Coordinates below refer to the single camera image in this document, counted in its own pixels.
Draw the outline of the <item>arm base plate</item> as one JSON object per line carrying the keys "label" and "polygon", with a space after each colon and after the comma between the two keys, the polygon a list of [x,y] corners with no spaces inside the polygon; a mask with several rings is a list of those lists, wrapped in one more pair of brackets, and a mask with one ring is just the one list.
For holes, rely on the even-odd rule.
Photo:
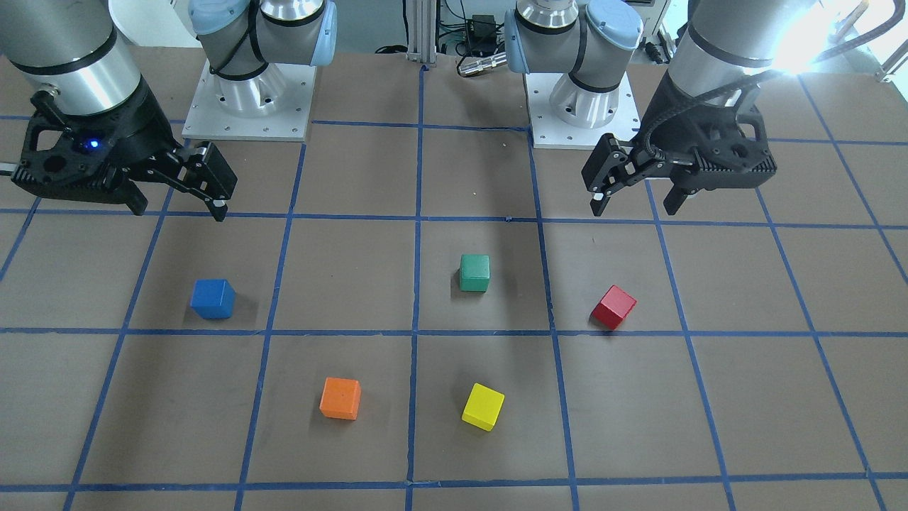
{"label": "arm base plate", "polygon": [[524,75],[526,109],[531,120],[535,148],[591,150],[605,133],[613,133],[619,141],[630,141],[639,131],[640,121],[629,77],[624,75],[619,85],[617,107],[612,119],[601,127],[578,127],[559,119],[549,104],[549,97],[559,74],[533,72]]}
{"label": "arm base plate", "polygon": [[303,143],[317,67],[270,64],[258,77],[231,81],[202,67],[182,135],[204,141]]}

